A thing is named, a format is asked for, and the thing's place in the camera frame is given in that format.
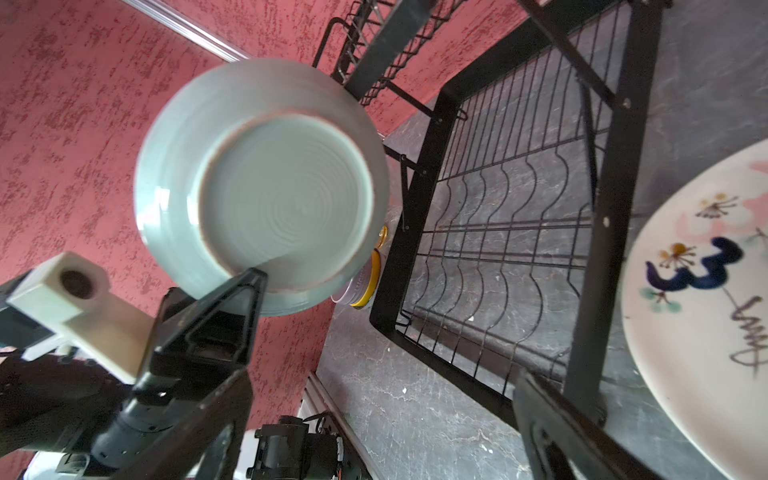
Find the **ceramic plate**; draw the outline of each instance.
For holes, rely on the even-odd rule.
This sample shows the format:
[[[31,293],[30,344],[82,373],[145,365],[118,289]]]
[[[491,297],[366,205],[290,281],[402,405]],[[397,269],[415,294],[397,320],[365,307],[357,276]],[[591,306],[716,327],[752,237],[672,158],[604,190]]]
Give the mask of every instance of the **ceramic plate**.
[[[160,266],[196,298],[258,267],[270,277],[265,316],[314,306],[357,273],[388,199],[365,110],[324,73],[277,59],[223,65],[182,88],[135,174],[138,229]]]
[[[624,331],[658,402],[725,475],[768,475],[768,141],[692,180],[624,272]]]

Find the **handwritten signature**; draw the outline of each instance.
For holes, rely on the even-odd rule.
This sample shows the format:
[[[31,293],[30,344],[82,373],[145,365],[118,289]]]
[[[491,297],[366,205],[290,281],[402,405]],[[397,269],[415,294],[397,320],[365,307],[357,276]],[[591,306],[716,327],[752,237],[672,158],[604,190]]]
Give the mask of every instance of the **handwritten signature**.
[[[763,298],[755,295],[743,305],[739,305],[728,290],[723,289],[723,291],[728,295],[728,299],[735,308],[733,313],[730,314],[730,319],[734,322],[741,322],[739,328],[746,332],[744,340],[746,340],[746,344],[749,346],[748,349],[732,353],[730,359],[740,365],[751,366],[753,375],[757,377],[757,370],[760,366],[768,363],[768,358],[760,358],[761,352],[768,349],[768,345],[765,345],[765,342],[768,340],[768,334],[765,333],[765,326],[760,324],[763,319],[758,316],[748,316],[746,311],[756,303],[762,302]]]

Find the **wire grid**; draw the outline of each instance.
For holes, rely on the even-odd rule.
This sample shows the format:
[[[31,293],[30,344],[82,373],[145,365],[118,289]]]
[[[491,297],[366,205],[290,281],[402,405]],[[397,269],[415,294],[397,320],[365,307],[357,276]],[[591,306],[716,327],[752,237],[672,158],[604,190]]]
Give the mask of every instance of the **wire grid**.
[[[451,15],[456,9],[464,3],[465,0],[437,0],[432,7],[432,14],[426,25],[419,33],[411,39],[408,45],[398,55],[397,59],[386,69],[384,75],[376,81],[368,92],[360,99],[360,104],[367,106],[371,104],[379,92],[386,88],[386,83],[394,80],[397,73],[402,70],[411,57],[419,53],[422,45],[431,40],[435,32],[451,19]],[[349,44],[346,50],[341,54],[336,63],[336,71],[341,75],[345,84],[349,75],[354,71],[355,66],[365,54],[368,45],[381,30],[389,13],[395,7],[396,2],[387,2],[384,0],[355,0],[346,14],[346,24],[349,29],[346,31]],[[363,15],[365,18],[358,18],[360,12],[370,12],[369,15]]]
[[[570,35],[615,90],[631,8]],[[598,168],[611,109],[592,95]],[[576,73],[547,48],[462,105],[397,329],[510,397],[522,369],[562,384],[591,239]]]

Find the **bolt hole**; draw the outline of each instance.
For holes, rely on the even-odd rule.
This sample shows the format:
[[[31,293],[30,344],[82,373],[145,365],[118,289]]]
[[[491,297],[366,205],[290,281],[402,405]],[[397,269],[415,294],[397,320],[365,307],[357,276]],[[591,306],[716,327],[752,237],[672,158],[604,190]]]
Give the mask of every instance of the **bolt hole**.
[[[77,270],[65,270],[59,275],[61,286],[72,296],[87,300],[94,294],[94,284],[84,273]]]

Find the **black wire rack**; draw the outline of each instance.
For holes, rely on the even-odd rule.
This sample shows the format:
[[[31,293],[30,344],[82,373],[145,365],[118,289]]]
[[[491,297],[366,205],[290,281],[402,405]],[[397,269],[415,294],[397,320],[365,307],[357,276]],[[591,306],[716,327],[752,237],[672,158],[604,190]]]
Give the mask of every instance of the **black wire rack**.
[[[412,57],[404,51],[418,51],[408,50],[421,45],[416,35],[429,22],[434,33],[460,2],[400,0],[365,41],[350,25],[370,18],[371,4],[356,4],[351,22],[329,24],[318,58],[334,22],[344,23],[350,35],[332,76],[363,104],[389,88],[430,117],[417,161],[385,146],[401,165],[403,210],[371,324],[516,429],[519,415],[529,457],[542,472],[557,464],[562,473],[567,462],[556,462],[562,454],[535,426],[549,422],[550,433],[574,438],[594,431],[577,423],[600,419],[670,5],[517,1],[529,19],[448,81],[432,109],[391,80],[400,59]],[[363,46],[362,57],[350,53]],[[605,467],[604,454],[576,450]]]
[[[333,18],[326,28],[326,33],[318,49],[313,66],[317,67],[321,55],[325,50],[326,43],[334,26],[343,26],[346,40],[336,63],[333,67],[331,76],[340,84],[345,86],[352,85],[356,80],[355,70],[360,62],[366,60],[379,60],[380,44],[382,41],[382,28],[389,22],[390,28],[394,28],[393,33],[385,31],[384,37],[392,36],[395,40],[406,40],[404,46],[398,45],[398,48],[391,49],[388,45],[384,49],[388,50],[389,55],[395,52],[394,60],[388,62],[386,69],[373,85],[366,85],[363,88],[356,88],[362,94],[360,103],[363,106],[370,105],[374,98],[379,96],[379,92],[389,86],[389,82],[395,79],[395,76],[406,67],[408,60],[419,53],[421,47],[440,29],[440,27],[451,19],[451,15],[456,9],[464,3],[465,0],[430,0],[429,2],[388,2],[386,0],[355,0],[349,7],[344,18]],[[410,31],[415,34],[407,36]],[[366,52],[373,47],[373,55],[366,57]],[[380,70],[381,65],[376,62],[376,71]],[[368,73],[371,67],[363,62],[363,68],[360,73]]]
[[[571,35],[611,89],[630,10]],[[592,107],[599,168],[611,110]],[[504,396],[524,370],[561,385],[592,225],[580,82],[550,47],[461,109],[397,330]]]

